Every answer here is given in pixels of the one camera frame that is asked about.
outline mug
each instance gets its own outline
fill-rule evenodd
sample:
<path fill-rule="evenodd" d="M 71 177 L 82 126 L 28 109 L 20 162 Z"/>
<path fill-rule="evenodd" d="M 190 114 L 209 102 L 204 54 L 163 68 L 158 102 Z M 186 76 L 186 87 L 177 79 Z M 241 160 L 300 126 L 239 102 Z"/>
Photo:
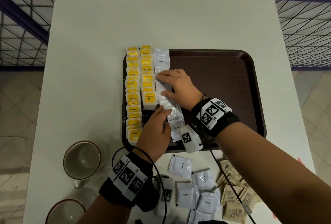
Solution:
<path fill-rule="evenodd" d="M 109 159 L 109 147 L 102 140 L 79 141 L 68 148 L 63 157 L 66 174 L 81 188 L 86 179 L 99 171 Z"/>
<path fill-rule="evenodd" d="M 97 197 L 90 188 L 74 190 L 48 212 L 45 224 L 73 224 L 86 212 Z"/>

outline person's left arm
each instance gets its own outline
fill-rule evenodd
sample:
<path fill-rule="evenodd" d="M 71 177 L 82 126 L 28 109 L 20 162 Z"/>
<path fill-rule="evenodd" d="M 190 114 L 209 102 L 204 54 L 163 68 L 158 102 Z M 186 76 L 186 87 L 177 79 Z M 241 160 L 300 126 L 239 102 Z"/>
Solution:
<path fill-rule="evenodd" d="M 145 124 L 136 144 L 136 147 L 145 151 L 154 163 L 165 153 L 170 142 L 171 127 L 168 122 L 164 122 L 170 113 L 171 110 L 164 110 L 163 106 L 160 106 Z M 134 149 L 132 153 L 138 156 L 136 157 L 137 159 L 141 159 L 139 162 L 144 164 L 144 166 L 146 166 L 146 162 L 151 163 L 143 152 Z M 106 181 L 101 188 L 105 189 L 107 185 Z M 109 198 L 112 196 L 117 197 L 118 194 L 115 196 L 115 194 L 110 193 L 107 194 L 107 197 L 104 197 L 102 193 L 99 194 L 77 224 L 126 224 L 130 216 L 131 207 L 125 203 L 115 203 L 116 199 Z"/>

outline person's left hand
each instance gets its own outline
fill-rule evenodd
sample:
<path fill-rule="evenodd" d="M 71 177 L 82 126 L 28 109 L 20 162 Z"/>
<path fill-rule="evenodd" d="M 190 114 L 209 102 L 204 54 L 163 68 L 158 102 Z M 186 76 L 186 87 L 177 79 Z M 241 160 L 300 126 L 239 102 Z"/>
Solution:
<path fill-rule="evenodd" d="M 136 147 L 145 151 L 154 163 L 165 153 L 171 139 L 170 124 L 164 122 L 170 113 L 171 109 L 164 110 L 163 105 L 161 105 L 144 125 L 136 144 Z M 142 159 L 151 162 L 150 159 L 138 149 L 133 149 L 132 152 Z"/>

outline black wristband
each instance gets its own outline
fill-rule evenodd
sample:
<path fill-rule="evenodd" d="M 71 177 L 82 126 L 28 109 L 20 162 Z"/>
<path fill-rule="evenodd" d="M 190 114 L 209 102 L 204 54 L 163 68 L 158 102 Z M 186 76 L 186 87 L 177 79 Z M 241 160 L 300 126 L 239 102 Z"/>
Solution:
<path fill-rule="evenodd" d="M 204 99 L 201 102 L 197 103 L 192 111 L 191 114 L 194 116 L 193 121 L 194 123 L 197 125 L 197 129 L 202 132 L 202 127 L 201 127 L 201 121 L 200 121 L 200 110 L 201 108 L 206 105 L 209 101 L 211 101 L 214 98 L 207 98 Z M 232 123 L 235 122 L 240 122 L 239 117 L 237 115 L 235 115 L 233 112 L 228 111 L 225 112 L 225 110 L 223 110 L 222 108 L 220 108 L 219 106 L 215 105 L 219 110 L 221 110 L 224 115 L 222 115 L 218 120 L 215 126 L 213 126 L 211 129 L 209 129 L 205 124 L 203 125 L 203 129 L 205 131 L 206 135 L 209 135 L 213 138 L 215 138 L 222 130 L 224 130 L 227 126 L 231 125 Z"/>
<path fill-rule="evenodd" d="M 111 203 L 126 207 L 134 207 L 137 205 L 143 212 L 150 211 L 155 208 L 159 201 L 159 192 L 152 184 L 153 165 L 132 152 L 129 153 L 127 157 L 140 169 L 141 172 L 143 172 L 145 176 L 147 176 L 147 180 L 135 196 L 134 200 L 130 201 L 127 199 L 113 184 L 109 177 L 101 186 L 99 193 Z"/>

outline hand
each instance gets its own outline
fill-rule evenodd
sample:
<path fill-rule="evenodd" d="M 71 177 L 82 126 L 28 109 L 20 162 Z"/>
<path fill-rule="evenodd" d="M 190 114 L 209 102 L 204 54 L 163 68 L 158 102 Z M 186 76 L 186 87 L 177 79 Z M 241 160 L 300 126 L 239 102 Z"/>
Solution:
<path fill-rule="evenodd" d="M 171 113 L 171 109 L 164 110 L 163 105 L 151 115 L 145 124 L 136 147 L 145 151 L 155 163 L 167 150 L 171 139 L 171 127 L 168 122 L 164 122 Z M 151 162 L 145 154 L 138 149 L 134 149 L 136 155 L 148 162 Z"/>
<path fill-rule="evenodd" d="M 171 84 L 175 93 L 163 91 L 161 95 L 175 101 L 181 107 L 192 110 L 201 101 L 202 93 L 192 84 L 183 69 L 165 70 L 156 76 L 157 80 Z"/>

